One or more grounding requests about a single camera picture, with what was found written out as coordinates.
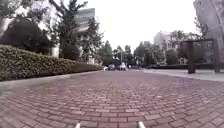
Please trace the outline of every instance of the green hedge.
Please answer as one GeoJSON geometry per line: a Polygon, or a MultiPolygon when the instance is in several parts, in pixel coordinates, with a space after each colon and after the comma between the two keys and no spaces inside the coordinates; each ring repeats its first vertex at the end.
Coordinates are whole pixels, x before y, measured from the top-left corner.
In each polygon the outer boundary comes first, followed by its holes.
{"type": "Polygon", "coordinates": [[[97,70],[102,67],[0,45],[0,81],[97,70]]]}

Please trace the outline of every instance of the red brick walkway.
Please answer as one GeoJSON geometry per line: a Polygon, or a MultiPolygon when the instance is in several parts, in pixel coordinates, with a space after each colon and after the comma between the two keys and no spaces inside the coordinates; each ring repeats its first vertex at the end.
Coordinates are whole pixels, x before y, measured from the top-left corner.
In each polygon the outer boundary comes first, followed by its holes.
{"type": "Polygon", "coordinates": [[[100,72],[4,93],[0,128],[224,128],[224,84],[100,72]]]}

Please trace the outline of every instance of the curb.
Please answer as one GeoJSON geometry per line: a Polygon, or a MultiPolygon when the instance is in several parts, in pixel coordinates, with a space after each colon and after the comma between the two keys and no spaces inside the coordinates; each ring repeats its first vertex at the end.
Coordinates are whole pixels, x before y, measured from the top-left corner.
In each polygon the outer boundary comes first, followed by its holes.
{"type": "Polygon", "coordinates": [[[23,80],[4,81],[4,82],[0,82],[0,87],[7,88],[7,89],[12,89],[14,87],[21,87],[21,86],[32,86],[32,85],[38,85],[38,84],[47,84],[47,83],[50,83],[52,81],[65,80],[65,79],[73,78],[73,77],[76,77],[76,76],[89,75],[89,74],[94,74],[94,73],[98,73],[98,72],[101,72],[101,71],[83,72],[83,73],[49,76],[49,77],[40,77],[40,78],[23,79],[23,80]]]}

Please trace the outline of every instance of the white car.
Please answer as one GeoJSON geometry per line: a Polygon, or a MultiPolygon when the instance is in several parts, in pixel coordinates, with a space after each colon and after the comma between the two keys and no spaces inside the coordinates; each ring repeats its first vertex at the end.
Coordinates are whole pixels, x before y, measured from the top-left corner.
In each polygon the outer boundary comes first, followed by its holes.
{"type": "Polygon", "coordinates": [[[106,71],[107,69],[108,69],[108,67],[107,67],[107,66],[103,67],[103,70],[104,70],[104,71],[106,71]]]}
{"type": "Polygon", "coordinates": [[[120,65],[120,70],[121,70],[121,71],[126,71],[126,70],[127,70],[127,67],[126,67],[126,65],[125,65],[124,63],[122,63],[122,64],[120,65]]]}

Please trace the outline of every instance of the brick pavement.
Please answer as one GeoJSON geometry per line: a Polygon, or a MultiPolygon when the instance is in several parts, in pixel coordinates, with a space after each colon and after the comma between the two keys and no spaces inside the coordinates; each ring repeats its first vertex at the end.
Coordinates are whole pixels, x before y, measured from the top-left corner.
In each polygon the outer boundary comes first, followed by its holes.
{"type": "Polygon", "coordinates": [[[224,128],[224,83],[99,72],[0,96],[0,128],[224,128]]]}

